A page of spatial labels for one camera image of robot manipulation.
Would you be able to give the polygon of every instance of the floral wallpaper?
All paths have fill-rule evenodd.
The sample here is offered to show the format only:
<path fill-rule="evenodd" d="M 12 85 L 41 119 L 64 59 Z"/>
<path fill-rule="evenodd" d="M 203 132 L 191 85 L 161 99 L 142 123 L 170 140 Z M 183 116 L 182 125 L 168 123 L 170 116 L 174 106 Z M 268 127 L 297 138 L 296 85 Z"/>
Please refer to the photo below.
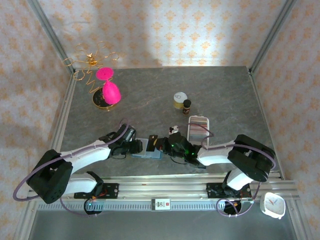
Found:
<path fill-rule="evenodd" d="M 255 76 L 285 176 L 320 239 L 320 1 L 300 0 Z"/>
<path fill-rule="evenodd" d="M 0 13 L 0 239 L 11 240 L 24 207 L 13 191 L 49 148 L 70 75 L 26 0 Z"/>
<path fill-rule="evenodd" d="M 90 53 L 105 41 L 120 55 L 114 68 L 149 68 L 249 67 L 285 0 L 39 2 L 69 57 L 79 43 Z"/>

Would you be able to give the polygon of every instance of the small bottle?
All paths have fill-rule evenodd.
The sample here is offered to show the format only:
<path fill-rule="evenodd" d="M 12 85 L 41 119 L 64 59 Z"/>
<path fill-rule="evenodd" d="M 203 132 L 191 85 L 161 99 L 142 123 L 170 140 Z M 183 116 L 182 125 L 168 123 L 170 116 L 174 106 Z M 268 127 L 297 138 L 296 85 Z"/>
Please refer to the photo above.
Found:
<path fill-rule="evenodd" d="M 191 101 L 189 99 L 183 101 L 182 113 L 188 115 L 190 112 Z"/>

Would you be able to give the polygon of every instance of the black cable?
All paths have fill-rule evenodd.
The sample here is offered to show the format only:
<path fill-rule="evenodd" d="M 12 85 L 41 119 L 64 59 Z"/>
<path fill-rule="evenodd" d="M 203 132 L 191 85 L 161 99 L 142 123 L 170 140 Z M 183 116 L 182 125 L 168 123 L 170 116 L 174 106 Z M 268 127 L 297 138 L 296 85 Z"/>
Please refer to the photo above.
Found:
<path fill-rule="evenodd" d="M 127 157 L 127 154 L 125 154 L 123 158 L 117 158 L 117 157 L 111 157 L 111 158 L 113 158 L 113 159 L 125 159 L 126 157 Z"/>
<path fill-rule="evenodd" d="M 177 162 L 177 161 L 173 160 L 171 156 L 170 156 L 170 159 L 172 160 L 172 162 L 174 162 L 174 163 L 176 163 L 176 164 L 187 165 L 186 163 L 182 163 L 182 162 Z"/>

